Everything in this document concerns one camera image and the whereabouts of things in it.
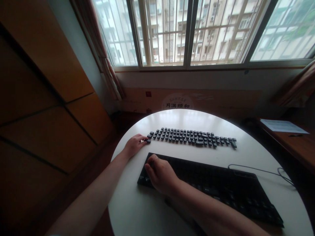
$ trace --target curtain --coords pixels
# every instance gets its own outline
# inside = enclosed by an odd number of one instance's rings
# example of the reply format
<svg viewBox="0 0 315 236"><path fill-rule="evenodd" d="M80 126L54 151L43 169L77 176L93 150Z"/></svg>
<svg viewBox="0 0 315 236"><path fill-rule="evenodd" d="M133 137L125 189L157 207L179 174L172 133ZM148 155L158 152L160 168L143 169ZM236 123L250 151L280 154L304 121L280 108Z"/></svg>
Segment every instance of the curtain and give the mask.
<svg viewBox="0 0 315 236"><path fill-rule="evenodd" d="M116 77L104 47L104 36L92 0L71 0L73 9L89 42L99 68L105 76L106 85L113 100L125 98L125 93Z"/></svg>
<svg viewBox="0 0 315 236"><path fill-rule="evenodd" d="M272 98L272 102L284 107L302 108L315 91L315 60L306 66L297 77Z"/></svg>

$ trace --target floor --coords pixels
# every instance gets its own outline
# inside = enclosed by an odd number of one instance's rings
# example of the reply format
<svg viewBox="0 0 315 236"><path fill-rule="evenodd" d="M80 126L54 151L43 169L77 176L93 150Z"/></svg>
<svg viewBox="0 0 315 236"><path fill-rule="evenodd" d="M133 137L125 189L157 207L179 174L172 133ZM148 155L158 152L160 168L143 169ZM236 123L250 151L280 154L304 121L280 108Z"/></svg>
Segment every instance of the floor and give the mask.
<svg viewBox="0 0 315 236"><path fill-rule="evenodd" d="M113 152L125 131L136 121L130 122L124 129L119 130L119 135L102 149L91 162L68 184L58 197L46 208L46 210L19 235L44 235L59 215L70 205L70 203L106 168L110 163ZM286 170L293 180L301 198L308 211L313 229L315 226L315 179L314 177L293 157L279 150L277 144L273 143L259 128L250 122L245 122L241 128L258 140ZM108 210L106 209L91 235L114 235Z"/></svg>

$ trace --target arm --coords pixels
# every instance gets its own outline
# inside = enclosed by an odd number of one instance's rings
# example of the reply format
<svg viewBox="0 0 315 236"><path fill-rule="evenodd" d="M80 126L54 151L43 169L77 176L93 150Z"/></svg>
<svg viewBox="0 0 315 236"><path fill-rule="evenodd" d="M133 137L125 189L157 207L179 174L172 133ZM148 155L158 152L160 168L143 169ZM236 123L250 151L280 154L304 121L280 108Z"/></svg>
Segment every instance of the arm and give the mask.
<svg viewBox="0 0 315 236"><path fill-rule="evenodd" d="M268 235L233 208L181 181L170 164L155 154L148 159L145 169L153 186L191 214L208 235L214 232L220 235Z"/></svg>
<svg viewBox="0 0 315 236"><path fill-rule="evenodd" d="M147 139L137 134L128 140L125 148L106 169L62 213L46 235L89 235L106 209L119 178L129 161Z"/></svg>

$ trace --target person's left hand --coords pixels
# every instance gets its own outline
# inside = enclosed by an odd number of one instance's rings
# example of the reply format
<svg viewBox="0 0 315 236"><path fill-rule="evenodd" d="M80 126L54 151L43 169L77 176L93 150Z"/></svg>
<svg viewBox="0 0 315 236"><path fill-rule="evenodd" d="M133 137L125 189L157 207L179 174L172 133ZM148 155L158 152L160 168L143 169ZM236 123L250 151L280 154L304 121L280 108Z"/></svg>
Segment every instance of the person's left hand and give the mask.
<svg viewBox="0 0 315 236"><path fill-rule="evenodd" d="M136 134L135 136L131 137L124 149L122 150L122 153L126 155L128 159L130 159L132 156L134 156L143 146L147 144L147 142L141 142L141 140L148 139L147 137Z"/></svg>

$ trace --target paper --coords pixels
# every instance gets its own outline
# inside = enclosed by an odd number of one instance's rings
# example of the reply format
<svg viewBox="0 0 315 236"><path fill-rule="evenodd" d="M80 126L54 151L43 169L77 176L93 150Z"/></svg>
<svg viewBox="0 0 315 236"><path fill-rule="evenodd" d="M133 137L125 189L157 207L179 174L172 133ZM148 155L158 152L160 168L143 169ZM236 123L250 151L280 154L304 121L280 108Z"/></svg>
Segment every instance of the paper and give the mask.
<svg viewBox="0 0 315 236"><path fill-rule="evenodd" d="M265 120L265 119L260 119L260 121L272 131L288 132L288 133L308 133L290 121Z"/></svg>

